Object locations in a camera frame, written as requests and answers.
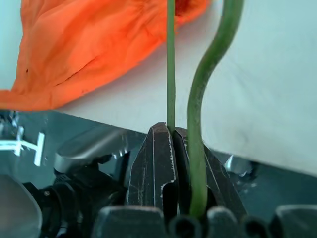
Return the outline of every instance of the curved green stem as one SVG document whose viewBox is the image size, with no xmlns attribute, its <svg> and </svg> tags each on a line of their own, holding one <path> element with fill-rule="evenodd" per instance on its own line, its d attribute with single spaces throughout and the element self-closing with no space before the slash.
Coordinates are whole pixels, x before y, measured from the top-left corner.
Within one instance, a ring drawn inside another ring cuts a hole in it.
<svg viewBox="0 0 317 238">
<path fill-rule="evenodd" d="M 208 80 L 228 50 L 237 31 L 243 0 L 224 0 L 217 34 L 200 61 L 195 73 L 187 109 L 188 150 L 192 200 L 190 215 L 204 215 L 207 205 L 207 181 L 204 144 L 201 133 L 202 101 Z"/>
<path fill-rule="evenodd" d="M 167 3 L 167 127 L 175 131 L 175 0 Z"/>
</svg>

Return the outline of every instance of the orange fabric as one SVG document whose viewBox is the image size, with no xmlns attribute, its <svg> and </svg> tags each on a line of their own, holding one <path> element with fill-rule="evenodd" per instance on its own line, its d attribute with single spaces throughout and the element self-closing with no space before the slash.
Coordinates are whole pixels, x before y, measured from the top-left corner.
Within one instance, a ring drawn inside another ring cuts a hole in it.
<svg viewBox="0 0 317 238">
<path fill-rule="evenodd" d="M 176 0 L 176 26 L 208 0 Z M 0 108 L 56 109 L 135 67 L 166 40 L 167 0 L 22 0 L 23 37 Z"/>
</svg>

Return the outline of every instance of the white table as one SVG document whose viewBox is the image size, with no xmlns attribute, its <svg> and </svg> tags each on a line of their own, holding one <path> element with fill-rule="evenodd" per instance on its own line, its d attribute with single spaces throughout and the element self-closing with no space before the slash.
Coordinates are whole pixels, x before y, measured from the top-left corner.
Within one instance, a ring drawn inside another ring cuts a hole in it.
<svg viewBox="0 0 317 238">
<path fill-rule="evenodd" d="M 0 88 L 15 79 L 19 2 L 4 1 L 0 8 Z M 186 127 L 191 82 L 215 35 L 221 4 L 215 0 L 176 37 L 177 126 Z M 209 147 L 317 175 L 316 9 L 315 0 L 246 0 L 239 32 L 205 93 Z M 60 111 L 147 133 L 166 121 L 166 47 Z"/>
</svg>

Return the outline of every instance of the gray surface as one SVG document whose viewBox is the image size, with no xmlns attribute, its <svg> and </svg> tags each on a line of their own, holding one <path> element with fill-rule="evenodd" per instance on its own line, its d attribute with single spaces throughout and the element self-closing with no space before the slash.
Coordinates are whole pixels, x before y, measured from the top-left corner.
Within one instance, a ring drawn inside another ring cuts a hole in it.
<svg viewBox="0 0 317 238">
<path fill-rule="evenodd" d="M 11 152 L 0 152 L 0 174 L 13 174 L 22 182 L 30 181 L 37 188 L 50 185 L 54 180 L 53 162 L 56 149 L 66 140 L 99 124 L 57 112 L 20 114 L 19 125 L 25 127 L 24 139 L 35 143 L 38 132 L 46 135 L 42 166 L 33 165 L 34 152 L 22 151 L 20 158 Z M 139 134 L 132 151 L 134 159 L 145 135 Z M 217 154 L 222 162 L 228 155 Z M 101 170 L 112 173 L 116 160 L 104 164 Z M 268 221 L 276 206 L 285 204 L 316 204 L 317 179 L 278 168 L 260 165 L 258 177 L 240 192 L 247 211 Z"/>
</svg>

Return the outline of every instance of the orange cloth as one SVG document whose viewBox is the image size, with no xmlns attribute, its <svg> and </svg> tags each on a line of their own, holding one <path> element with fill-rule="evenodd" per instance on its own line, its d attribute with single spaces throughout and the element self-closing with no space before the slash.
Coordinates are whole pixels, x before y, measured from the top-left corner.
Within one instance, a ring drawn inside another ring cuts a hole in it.
<svg viewBox="0 0 317 238">
<path fill-rule="evenodd" d="M 176 0 L 175 25 L 208 0 Z M 167 0 L 22 0 L 23 37 L 0 108 L 56 109 L 106 85 L 166 40 Z"/>
</svg>

